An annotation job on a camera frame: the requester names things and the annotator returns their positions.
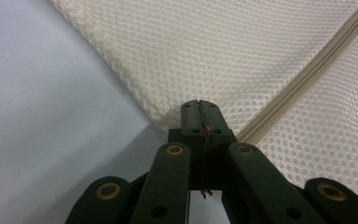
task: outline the circular hole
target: circular hole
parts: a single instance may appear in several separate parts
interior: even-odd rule
[[[250,156],[254,154],[254,150],[251,147],[247,146],[237,146],[237,150],[241,153],[241,155]]]
[[[114,193],[116,191],[116,186],[106,186],[104,188],[101,189],[101,194],[103,195],[108,195],[108,194],[111,194],[111,193]]]
[[[183,148],[179,146],[170,146],[167,147],[165,151],[172,156],[177,156],[183,153]]]
[[[332,197],[339,197],[339,192],[336,189],[332,189],[332,188],[325,188],[324,192],[326,192],[326,194],[332,196]]]
[[[152,209],[151,214],[154,218],[161,218],[167,216],[168,210],[164,206],[156,206]]]
[[[120,193],[120,185],[117,183],[106,183],[101,185],[96,192],[96,195],[101,200],[110,200],[116,198]]]
[[[180,151],[179,147],[171,147],[170,152],[172,153],[178,153]]]
[[[286,208],[286,215],[292,219],[301,219],[302,218],[301,212],[294,207]]]
[[[327,183],[319,183],[317,186],[319,193],[321,193],[324,197],[336,201],[343,202],[347,199],[344,191]]]

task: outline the cream mesh fabric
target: cream mesh fabric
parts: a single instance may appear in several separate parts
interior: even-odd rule
[[[164,133],[179,127],[179,106],[193,99],[218,104],[238,133],[358,8],[325,0],[51,2]]]
[[[358,36],[258,146],[292,183],[325,176],[358,194]]]

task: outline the grey background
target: grey background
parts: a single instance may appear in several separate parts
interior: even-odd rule
[[[132,181],[164,142],[49,1],[0,0],[0,223],[63,223],[92,181]],[[227,223],[220,192],[190,206],[190,223]]]

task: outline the brass grommet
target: brass grommet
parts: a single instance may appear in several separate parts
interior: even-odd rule
[[[170,146],[165,149],[165,151],[173,156],[177,156],[183,153],[183,148],[179,146]]]
[[[237,151],[240,152],[241,155],[244,156],[251,156],[252,154],[255,153],[255,151],[251,148],[251,147],[247,147],[244,145],[239,145],[236,147]]]
[[[347,196],[345,195],[344,191],[331,184],[326,184],[322,182],[318,184],[317,188],[319,193],[321,193],[324,197],[330,200],[336,202],[343,202],[347,199]]]
[[[119,193],[120,193],[120,185],[118,185],[117,183],[106,183],[101,185],[97,189],[96,195],[101,200],[110,200],[118,196]]]

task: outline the zipper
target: zipper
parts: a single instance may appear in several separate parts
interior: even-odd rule
[[[257,144],[285,112],[324,74],[358,35],[358,10],[315,58],[239,133],[241,142]]]

